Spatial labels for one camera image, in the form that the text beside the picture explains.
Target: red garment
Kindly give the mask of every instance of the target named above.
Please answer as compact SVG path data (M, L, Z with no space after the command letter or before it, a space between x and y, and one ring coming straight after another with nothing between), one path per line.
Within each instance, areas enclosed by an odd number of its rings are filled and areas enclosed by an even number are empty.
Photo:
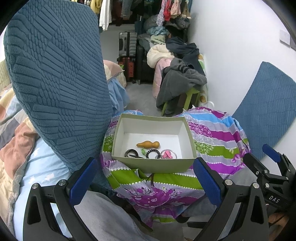
M165 6L165 10L163 12L163 15L165 17L165 21L169 21L170 20L170 9L172 8L172 0L168 0L167 4Z

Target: box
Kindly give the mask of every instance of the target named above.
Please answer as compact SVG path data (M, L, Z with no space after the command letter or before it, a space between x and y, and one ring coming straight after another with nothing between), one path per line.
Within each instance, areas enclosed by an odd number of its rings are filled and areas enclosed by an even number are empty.
M141 148L137 143L158 141L159 152L173 150L177 159L142 159L124 157L128 149L135 149L139 156ZM152 117L121 114L115 131L112 158L131 169L139 168L144 173L185 172L196 159L196 150L187 121L184 117Z

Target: gray floor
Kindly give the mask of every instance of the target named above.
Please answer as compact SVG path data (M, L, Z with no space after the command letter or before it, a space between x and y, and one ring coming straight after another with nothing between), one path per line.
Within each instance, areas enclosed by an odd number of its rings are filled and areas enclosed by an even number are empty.
M127 110L140 110L144 115L161 116L161 111L156 108L156 100L152 96L152 84L133 84L128 82L126 91L130 97Z

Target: wall switch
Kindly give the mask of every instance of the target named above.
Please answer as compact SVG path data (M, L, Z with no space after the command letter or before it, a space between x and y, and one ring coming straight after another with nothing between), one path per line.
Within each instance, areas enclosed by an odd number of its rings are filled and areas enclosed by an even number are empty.
M296 44L295 44L294 40L292 39L292 37L290 39L290 46L292 49L294 49L296 51Z
M279 31L279 40L282 43L285 43L286 45L290 46L290 34L286 31L280 30Z

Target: metal screw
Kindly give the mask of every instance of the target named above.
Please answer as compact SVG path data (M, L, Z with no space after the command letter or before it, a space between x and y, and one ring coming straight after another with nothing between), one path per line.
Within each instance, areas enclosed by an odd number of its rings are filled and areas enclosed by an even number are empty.
M62 180L59 181L59 185L60 185L60 186L63 186L63 185L66 184L66 182L67 182L67 181L66 181L65 179L62 179Z
M225 184L228 186L231 186L233 184L233 182L230 179L226 179Z
M32 185L32 188L33 188L33 189L36 189L36 188L38 187L38 185L39 185L38 183L34 183L34 184Z
M254 188L259 188L259 184L258 183L253 183L253 187Z

